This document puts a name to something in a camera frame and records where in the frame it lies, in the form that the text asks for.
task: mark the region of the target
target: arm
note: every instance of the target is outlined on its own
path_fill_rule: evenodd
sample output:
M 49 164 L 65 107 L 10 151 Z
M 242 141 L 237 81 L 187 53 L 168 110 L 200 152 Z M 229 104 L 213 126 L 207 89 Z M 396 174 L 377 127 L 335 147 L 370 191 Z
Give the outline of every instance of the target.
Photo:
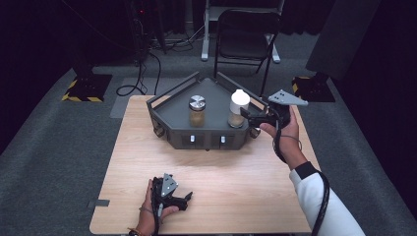
M 297 166 L 290 172 L 289 177 L 294 184 L 300 207 L 306 215 L 310 228 L 313 228 L 322 204 L 324 192 L 322 178 L 311 162 Z M 332 189 L 330 189 L 328 209 L 319 235 L 365 235 Z
M 139 222 L 135 228 L 129 228 L 131 232 L 129 235 L 141 235 L 141 236 L 149 236 L 153 233 L 155 222 L 153 218 L 153 211 L 151 205 L 151 191 L 152 191 L 152 180 L 149 179 L 147 194 L 145 197 L 145 201 L 140 208 L 141 213 L 139 214 Z M 178 211 L 178 206 L 169 206 L 162 211 L 161 220 L 163 220 L 166 216 Z
M 289 124 L 281 130 L 279 149 L 291 170 L 289 177 L 294 184 L 300 207 L 306 215 L 310 228 L 313 229 L 322 205 L 324 184 L 318 171 L 298 147 L 299 127 L 292 108 L 290 114 Z M 261 124 L 260 128 L 272 137 L 276 135 L 276 129 L 270 124 Z M 365 235 L 332 189 L 319 235 Z

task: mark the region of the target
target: metal chair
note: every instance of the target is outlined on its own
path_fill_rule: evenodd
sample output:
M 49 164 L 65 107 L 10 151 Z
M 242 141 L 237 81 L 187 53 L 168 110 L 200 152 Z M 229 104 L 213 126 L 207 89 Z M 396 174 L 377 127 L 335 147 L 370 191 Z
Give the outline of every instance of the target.
M 273 43 L 280 25 L 280 16 L 274 12 L 238 9 L 224 11 L 217 22 L 214 77 L 216 78 L 218 63 L 258 66 L 258 73 L 267 60 L 260 93 L 262 96 L 272 58 Z

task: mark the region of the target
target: person's right hand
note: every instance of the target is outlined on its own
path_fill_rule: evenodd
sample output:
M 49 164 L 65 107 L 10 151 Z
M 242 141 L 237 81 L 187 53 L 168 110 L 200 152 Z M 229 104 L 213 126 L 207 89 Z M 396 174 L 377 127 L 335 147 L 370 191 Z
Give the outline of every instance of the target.
M 293 169 L 307 160 L 299 147 L 299 126 L 292 106 L 289 107 L 289 112 L 291 115 L 290 122 L 287 126 L 281 129 L 281 137 L 279 138 L 279 150 L 284 156 L 289 168 Z M 268 123 L 262 123 L 260 128 L 270 134 L 273 138 L 276 136 L 276 128 L 272 125 Z
M 289 113 L 290 113 L 290 122 L 287 126 L 285 126 L 281 130 L 281 136 L 290 136 L 296 140 L 299 140 L 299 127 L 297 123 L 297 117 L 295 117 L 294 110 L 292 109 L 292 106 L 289 107 Z M 275 138 L 276 136 L 276 129 L 272 125 L 268 123 L 262 123 L 260 125 L 260 128 L 270 134 L 271 137 Z M 281 152 L 285 152 L 285 150 L 291 150 L 293 148 L 298 148 L 298 142 L 294 139 L 280 139 L 279 141 L 279 149 Z

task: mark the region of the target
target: metal lid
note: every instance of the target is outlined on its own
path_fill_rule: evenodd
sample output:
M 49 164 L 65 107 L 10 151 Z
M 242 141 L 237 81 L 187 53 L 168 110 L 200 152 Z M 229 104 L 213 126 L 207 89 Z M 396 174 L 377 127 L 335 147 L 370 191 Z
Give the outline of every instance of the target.
M 194 95 L 190 98 L 189 106 L 195 111 L 202 111 L 206 108 L 206 100 L 200 95 Z

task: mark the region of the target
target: gray carpet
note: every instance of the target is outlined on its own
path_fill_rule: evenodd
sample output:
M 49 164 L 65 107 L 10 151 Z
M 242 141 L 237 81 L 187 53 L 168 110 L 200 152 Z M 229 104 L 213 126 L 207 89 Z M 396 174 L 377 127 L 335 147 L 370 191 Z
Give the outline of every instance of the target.
M 160 78 L 159 81 L 156 78 L 146 78 L 142 81 L 142 84 L 139 83 L 136 86 L 138 78 L 124 79 L 123 83 L 120 86 L 127 87 L 121 88 L 119 90 L 119 93 L 121 95 L 118 95 L 116 101 L 114 102 L 113 108 L 110 112 L 110 118 L 123 118 L 126 111 L 126 107 L 129 102 L 129 98 L 132 95 L 142 95 L 143 93 L 159 95 L 165 92 L 166 90 L 171 89 L 173 86 L 180 84 L 182 81 L 184 81 L 184 78 Z
M 280 36 L 276 45 L 281 63 L 271 65 L 267 94 L 278 89 L 291 91 L 294 76 L 314 74 L 305 69 L 305 64 L 316 39 L 307 34 Z M 158 90 L 170 88 L 196 71 L 202 77 L 211 76 L 213 58 L 202 62 L 201 46 L 196 41 L 190 51 L 168 51 L 166 55 L 153 51 L 161 61 L 164 78 Z M 157 63 L 150 57 L 145 64 L 145 83 L 154 83 Z M 93 209 L 87 206 L 98 197 L 122 121 L 110 117 L 121 117 L 126 107 L 116 90 L 138 75 L 138 68 L 130 60 L 93 70 L 113 75 L 104 102 L 61 101 L 76 76 L 69 71 L 45 95 L 2 153 L 0 235 L 91 235 Z M 260 89 L 262 74 L 254 75 L 252 68 L 222 66 L 219 71 L 253 92 Z M 335 103 L 311 102 L 300 107 L 300 112 L 332 188 L 367 235 L 416 235 L 415 219 L 332 82 L 328 85 Z M 152 85 L 147 87 L 148 94 L 153 94 Z M 112 113 L 115 104 L 120 108 L 117 115 Z

